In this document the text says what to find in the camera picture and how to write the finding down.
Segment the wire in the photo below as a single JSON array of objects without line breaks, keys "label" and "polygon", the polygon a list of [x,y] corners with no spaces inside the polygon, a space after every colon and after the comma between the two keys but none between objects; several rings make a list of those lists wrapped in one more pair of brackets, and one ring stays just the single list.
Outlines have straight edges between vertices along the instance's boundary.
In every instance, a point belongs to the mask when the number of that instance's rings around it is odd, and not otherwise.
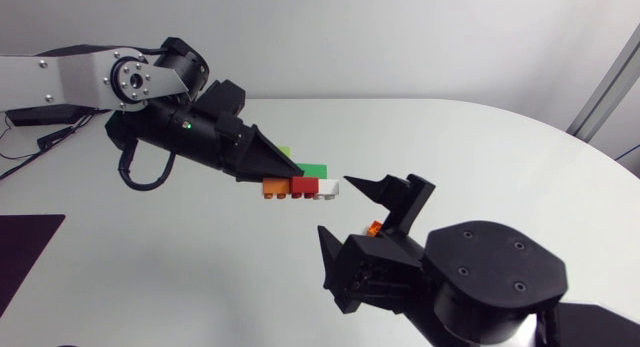
[{"label": "wire", "polygon": [[[108,112],[108,110],[95,110],[93,111],[92,114],[90,115],[85,115],[82,116],[82,118],[80,118],[80,120],[76,123],[75,126],[73,126],[71,128],[71,130],[69,131],[69,133],[67,133],[66,135],[64,135],[63,137],[59,138],[58,140],[56,140],[55,142],[51,143],[49,146],[43,148],[42,150],[34,153],[33,155],[29,156],[28,159],[24,160],[22,163],[20,163],[19,165],[8,169],[7,171],[5,171],[4,173],[2,173],[2,175],[0,175],[0,180],[3,180],[7,177],[9,177],[10,175],[12,175],[13,173],[17,172],[18,170],[20,170],[21,168],[23,168],[24,166],[28,165],[29,163],[35,161],[38,157],[42,156],[43,154],[51,151],[55,146],[59,145],[60,143],[64,142],[67,138],[69,138],[72,134],[74,134],[77,130],[79,130],[80,128],[86,126],[95,115],[98,114],[102,114]],[[27,156],[22,156],[22,157],[16,157],[15,159],[20,159],[20,158],[26,158]]]},{"label": "wire", "polygon": [[640,144],[639,144],[639,145],[637,145],[637,146],[635,146],[635,147],[633,147],[632,149],[628,150],[627,152],[625,152],[625,153],[621,154],[618,158],[616,158],[616,159],[615,159],[615,161],[617,161],[617,160],[621,159],[622,157],[624,157],[624,156],[628,155],[629,153],[631,153],[631,152],[635,151],[635,150],[636,150],[636,149],[638,149],[639,147],[640,147]]},{"label": "wire", "polygon": [[4,115],[4,124],[7,125],[7,128],[4,131],[2,131],[2,134],[0,134],[0,139],[2,139],[2,137],[4,137],[5,133],[7,133],[9,130],[13,129],[13,128],[11,128],[11,125],[9,124],[9,122],[7,122],[7,115],[6,114]]},{"label": "wire", "polygon": [[122,150],[120,162],[118,163],[118,172],[120,173],[120,178],[122,178],[124,183],[129,186],[129,188],[136,191],[146,192],[154,190],[160,187],[167,181],[167,178],[169,178],[169,174],[171,174],[171,169],[173,168],[173,161],[175,161],[176,159],[176,154],[175,152],[171,152],[169,154],[169,159],[167,160],[167,164],[165,164],[164,166],[164,171],[155,182],[142,184],[134,182],[131,179],[131,171],[129,170],[129,167],[131,167],[131,162],[133,162],[133,156],[136,153],[136,146],[138,146],[138,140],[132,139],[125,145],[124,149]]},{"label": "wire", "polygon": [[34,154],[36,154],[36,153],[31,153],[31,154],[24,155],[24,156],[20,156],[20,157],[9,157],[9,156],[5,156],[5,155],[3,155],[2,153],[0,153],[0,157],[2,157],[2,158],[4,158],[4,159],[9,159],[9,160],[14,160],[14,161],[15,161],[15,160],[21,160],[21,159],[24,159],[24,158],[31,157],[31,156],[33,156],[33,155],[34,155]]}]

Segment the red lego brick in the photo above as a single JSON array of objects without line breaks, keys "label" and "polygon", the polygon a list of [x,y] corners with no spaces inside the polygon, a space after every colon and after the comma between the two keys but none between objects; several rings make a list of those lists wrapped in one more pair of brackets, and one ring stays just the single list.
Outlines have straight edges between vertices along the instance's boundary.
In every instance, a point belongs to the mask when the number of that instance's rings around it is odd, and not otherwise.
[{"label": "red lego brick", "polygon": [[319,191],[319,178],[295,176],[291,178],[291,197],[313,198]]}]

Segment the table surface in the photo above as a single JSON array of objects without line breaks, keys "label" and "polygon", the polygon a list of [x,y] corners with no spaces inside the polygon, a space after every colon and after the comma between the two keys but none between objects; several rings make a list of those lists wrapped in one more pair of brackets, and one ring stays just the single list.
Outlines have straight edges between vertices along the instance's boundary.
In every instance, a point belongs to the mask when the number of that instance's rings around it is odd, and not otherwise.
[{"label": "table surface", "polygon": [[[330,178],[434,183],[416,241],[469,220],[512,226],[565,261],[565,300],[640,320],[640,180],[589,145],[445,100],[249,100],[242,116]],[[343,240],[384,208],[344,180],[333,201],[264,200],[260,185],[184,158],[158,190],[132,191],[106,119],[0,182],[0,214],[67,215],[0,320],[0,345],[425,345],[404,317],[369,306],[343,316],[322,289],[316,225]],[[28,152],[45,130],[17,128],[0,151]],[[166,156],[142,144],[134,178],[154,180]]]}]

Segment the orange lego brick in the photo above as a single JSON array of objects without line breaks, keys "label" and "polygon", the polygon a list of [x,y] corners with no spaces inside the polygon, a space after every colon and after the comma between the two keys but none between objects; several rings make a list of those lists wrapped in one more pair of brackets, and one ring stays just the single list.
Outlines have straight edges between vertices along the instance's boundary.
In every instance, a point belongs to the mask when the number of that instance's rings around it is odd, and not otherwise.
[{"label": "orange lego brick", "polygon": [[291,192],[291,182],[283,178],[265,178],[262,180],[262,194],[265,199],[284,199]]},{"label": "orange lego brick", "polygon": [[371,224],[371,227],[369,227],[369,230],[367,231],[367,236],[369,237],[377,236],[378,232],[380,232],[380,229],[382,229],[382,223],[378,221],[373,221],[373,223]]}]

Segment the bolt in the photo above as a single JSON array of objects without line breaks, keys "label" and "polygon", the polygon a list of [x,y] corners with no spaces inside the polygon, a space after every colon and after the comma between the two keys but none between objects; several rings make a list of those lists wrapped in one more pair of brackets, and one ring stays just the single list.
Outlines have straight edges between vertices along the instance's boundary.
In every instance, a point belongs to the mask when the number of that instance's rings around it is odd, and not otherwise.
[{"label": "bolt", "polygon": [[518,292],[525,292],[527,290],[527,285],[522,282],[516,282],[513,284],[513,288]]}]

